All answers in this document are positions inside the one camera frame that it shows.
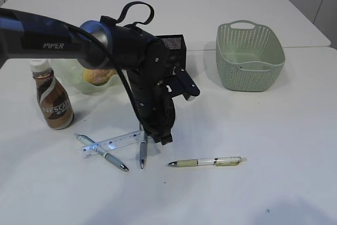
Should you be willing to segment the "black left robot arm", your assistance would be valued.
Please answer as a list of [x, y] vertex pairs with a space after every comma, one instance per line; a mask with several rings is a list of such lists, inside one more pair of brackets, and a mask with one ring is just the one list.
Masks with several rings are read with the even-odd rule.
[[171, 143], [173, 100], [163, 84], [170, 51], [135, 24], [108, 16], [80, 27], [46, 16], [1, 9], [1, 63], [12, 58], [76, 59], [86, 69], [115, 69], [145, 132]]

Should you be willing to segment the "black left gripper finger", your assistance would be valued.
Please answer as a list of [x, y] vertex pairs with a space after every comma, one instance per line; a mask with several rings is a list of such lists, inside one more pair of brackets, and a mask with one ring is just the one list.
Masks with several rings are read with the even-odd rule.
[[156, 134], [152, 135], [152, 139], [155, 143], [160, 143], [161, 145], [166, 145], [168, 143], [173, 142], [173, 138], [171, 134], [165, 135], [165, 136], [159, 136]]

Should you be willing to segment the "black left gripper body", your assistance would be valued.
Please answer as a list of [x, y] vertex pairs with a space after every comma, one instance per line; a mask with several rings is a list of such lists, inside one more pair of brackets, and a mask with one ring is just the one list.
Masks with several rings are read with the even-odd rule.
[[151, 135], [170, 135], [175, 120], [173, 101], [161, 80], [165, 77], [170, 50], [164, 42], [140, 29], [129, 25], [143, 43], [140, 66], [127, 71], [139, 119]]

